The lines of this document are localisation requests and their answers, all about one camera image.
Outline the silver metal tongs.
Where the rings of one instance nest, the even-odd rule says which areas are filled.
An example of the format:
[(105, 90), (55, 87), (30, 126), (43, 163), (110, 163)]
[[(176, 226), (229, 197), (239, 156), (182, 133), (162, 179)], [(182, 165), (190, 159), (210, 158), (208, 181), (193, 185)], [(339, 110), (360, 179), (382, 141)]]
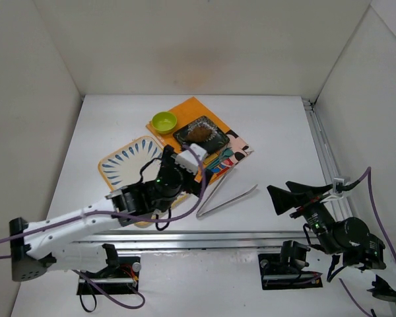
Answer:
[(249, 179), (240, 169), (228, 169), (219, 180), (210, 185), (203, 202), (196, 211), (196, 219), (203, 220), (249, 197), (257, 190), (257, 187), (257, 182)]

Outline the brown croissant bread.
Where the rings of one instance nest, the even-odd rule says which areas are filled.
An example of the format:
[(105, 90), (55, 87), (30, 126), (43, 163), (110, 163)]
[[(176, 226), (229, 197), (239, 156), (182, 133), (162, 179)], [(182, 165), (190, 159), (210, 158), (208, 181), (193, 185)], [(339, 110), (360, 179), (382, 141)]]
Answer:
[(212, 135), (212, 132), (210, 128), (197, 126), (187, 134), (185, 140), (191, 143), (202, 143)]

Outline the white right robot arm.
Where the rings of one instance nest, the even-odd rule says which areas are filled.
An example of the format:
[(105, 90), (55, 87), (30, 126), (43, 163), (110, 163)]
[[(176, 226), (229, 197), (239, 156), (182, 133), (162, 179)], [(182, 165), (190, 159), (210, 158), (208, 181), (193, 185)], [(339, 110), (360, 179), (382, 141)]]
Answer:
[(275, 213), (282, 215), (289, 211), (290, 218), (303, 218), (304, 232), (312, 231), (317, 238), (315, 244), (301, 244), (293, 240), (283, 242), (280, 265), (295, 271), (314, 269), (321, 256), (326, 255), (332, 259), (326, 273), (328, 281), (346, 268), (356, 269), (362, 275), (373, 278), (369, 292), (374, 298), (396, 302), (396, 263), (387, 254), (383, 240), (372, 234), (363, 220), (348, 217), (337, 221), (325, 206), (328, 199), (340, 198), (358, 183), (334, 182), (325, 186), (308, 186), (288, 181), (285, 190), (267, 186)]

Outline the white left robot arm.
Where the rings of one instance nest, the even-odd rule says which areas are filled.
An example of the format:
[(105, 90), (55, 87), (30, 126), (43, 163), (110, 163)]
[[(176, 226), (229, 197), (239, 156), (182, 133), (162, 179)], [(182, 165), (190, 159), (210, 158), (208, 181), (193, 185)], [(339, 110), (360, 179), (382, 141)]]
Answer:
[(58, 270), (115, 270), (119, 266), (116, 247), (108, 243), (89, 245), (84, 238), (141, 221), (157, 223), (160, 214), (169, 213), (182, 193), (202, 198), (212, 177), (203, 166), (206, 156), (207, 151), (195, 143), (179, 154), (167, 145), (157, 159), (160, 165), (153, 180), (123, 186), (95, 204), (46, 221), (11, 220), (13, 281), (30, 281)]

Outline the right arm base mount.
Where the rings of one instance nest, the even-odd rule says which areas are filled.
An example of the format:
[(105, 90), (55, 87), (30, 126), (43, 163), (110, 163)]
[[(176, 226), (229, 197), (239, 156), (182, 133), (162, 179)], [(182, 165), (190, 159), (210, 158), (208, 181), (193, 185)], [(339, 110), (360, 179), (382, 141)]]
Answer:
[(322, 288), (322, 273), (308, 269), (309, 251), (309, 247), (287, 240), (277, 253), (258, 254), (261, 288), (264, 291)]

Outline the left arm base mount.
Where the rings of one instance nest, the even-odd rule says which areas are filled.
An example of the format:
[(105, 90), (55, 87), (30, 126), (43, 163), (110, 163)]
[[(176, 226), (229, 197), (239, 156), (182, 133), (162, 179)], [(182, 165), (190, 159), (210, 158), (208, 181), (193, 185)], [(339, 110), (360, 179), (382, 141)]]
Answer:
[(130, 295), (139, 288), (141, 257), (128, 255), (119, 257), (119, 267), (104, 273), (82, 271), (93, 283), (109, 295)]

